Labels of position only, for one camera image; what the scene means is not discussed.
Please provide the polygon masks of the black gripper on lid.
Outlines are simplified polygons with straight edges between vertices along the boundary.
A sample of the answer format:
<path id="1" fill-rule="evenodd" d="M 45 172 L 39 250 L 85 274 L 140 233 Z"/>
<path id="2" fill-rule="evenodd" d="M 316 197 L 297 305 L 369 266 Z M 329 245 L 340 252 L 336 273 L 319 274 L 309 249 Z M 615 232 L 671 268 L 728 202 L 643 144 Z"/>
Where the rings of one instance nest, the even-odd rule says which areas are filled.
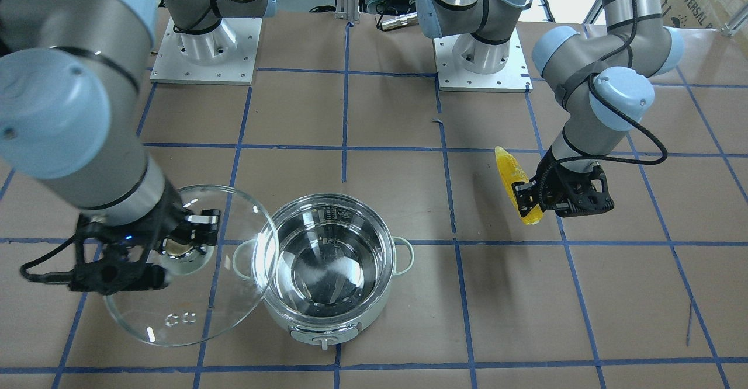
<path id="1" fill-rule="evenodd" d="M 109 226 L 80 214 L 73 241 L 77 246 L 71 291 L 95 291 L 114 295 L 118 291 L 162 290 L 171 280 L 166 268 L 148 262 L 161 250 L 163 240 L 175 235 L 177 243 L 189 247 L 216 246 L 221 210 L 196 214 L 185 208 L 176 191 L 165 191 L 157 205 L 134 222 Z M 102 243 L 98 261 L 86 262 L 82 244 L 88 238 Z"/>

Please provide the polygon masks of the black gripper holding corn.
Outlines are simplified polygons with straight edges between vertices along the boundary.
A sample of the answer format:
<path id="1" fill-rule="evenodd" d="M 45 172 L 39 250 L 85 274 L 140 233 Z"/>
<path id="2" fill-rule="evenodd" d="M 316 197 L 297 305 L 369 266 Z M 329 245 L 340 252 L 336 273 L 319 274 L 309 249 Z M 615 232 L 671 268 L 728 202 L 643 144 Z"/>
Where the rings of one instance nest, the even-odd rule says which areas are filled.
<path id="1" fill-rule="evenodd" d="M 614 208 L 606 175 L 594 162 L 590 172 L 575 172 L 546 152 L 535 172 L 535 181 L 513 182 L 512 192 L 521 219 L 541 219 L 541 210 L 554 210 L 561 218 L 603 214 Z M 544 203 L 540 208 L 539 201 Z"/>

